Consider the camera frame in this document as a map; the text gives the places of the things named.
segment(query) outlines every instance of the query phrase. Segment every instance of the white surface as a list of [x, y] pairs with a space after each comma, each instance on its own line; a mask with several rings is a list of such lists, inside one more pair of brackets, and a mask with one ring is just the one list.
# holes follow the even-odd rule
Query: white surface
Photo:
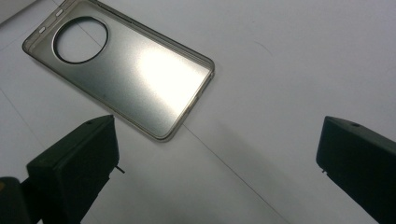
[[[112, 174], [83, 223], [285, 223], [265, 201], [289, 223], [375, 223], [315, 157], [325, 115], [396, 139], [394, 1], [104, 2], [217, 74], [169, 143], [116, 121], [127, 174]], [[40, 150], [108, 113], [21, 51], [55, 8], [38, 1], [0, 26], [2, 174], [23, 178]]]
[[0, 0], [0, 23], [17, 14], [35, 0]]

